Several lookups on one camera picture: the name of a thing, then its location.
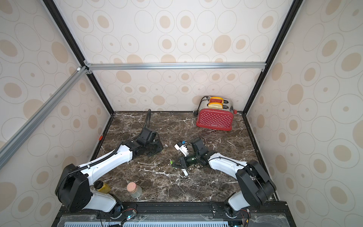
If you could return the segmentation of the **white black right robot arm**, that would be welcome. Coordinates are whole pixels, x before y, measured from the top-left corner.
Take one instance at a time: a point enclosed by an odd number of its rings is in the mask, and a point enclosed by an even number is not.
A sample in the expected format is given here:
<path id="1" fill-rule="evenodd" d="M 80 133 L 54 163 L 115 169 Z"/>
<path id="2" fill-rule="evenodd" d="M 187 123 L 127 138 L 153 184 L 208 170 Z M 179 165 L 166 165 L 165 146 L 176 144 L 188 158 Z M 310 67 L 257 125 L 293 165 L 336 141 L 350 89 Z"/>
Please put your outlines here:
<path id="1" fill-rule="evenodd" d="M 258 209 L 268 202 L 275 193 L 276 185 L 258 161 L 237 161 L 223 156 L 206 147 L 201 138 L 195 138 L 191 145 L 193 152 L 188 151 L 185 141 L 179 141 L 175 144 L 175 149 L 183 155 L 172 166 L 182 170 L 193 165 L 207 166 L 235 178 L 238 181 L 240 191 L 226 200 L 225 211 L 227 215 L 234 217 L 238 211 L 249 206 Z"/>

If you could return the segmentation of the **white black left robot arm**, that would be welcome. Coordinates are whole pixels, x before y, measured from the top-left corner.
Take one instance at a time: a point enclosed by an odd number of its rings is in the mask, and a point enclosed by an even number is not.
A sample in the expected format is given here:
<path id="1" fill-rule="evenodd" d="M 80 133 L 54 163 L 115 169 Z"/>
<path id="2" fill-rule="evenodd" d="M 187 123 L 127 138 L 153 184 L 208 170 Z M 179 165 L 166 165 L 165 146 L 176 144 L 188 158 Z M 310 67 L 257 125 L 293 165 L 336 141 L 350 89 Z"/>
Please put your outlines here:
<path id="1" fill-rule="evenodd" d="M 153 156 L 162 150 L 159 134 L 143 128 L 136 138 L 121 142 L 119 147 L 93 161 L 79 166 L 67 165 L 60 176 L 55 195 L 69 212 L 96 210 L 108 213 L 113 219 L 118 218 L 124 209 L 122 202 L 113 194 L 90 187 L 116 167 L 142 155 Z"/>

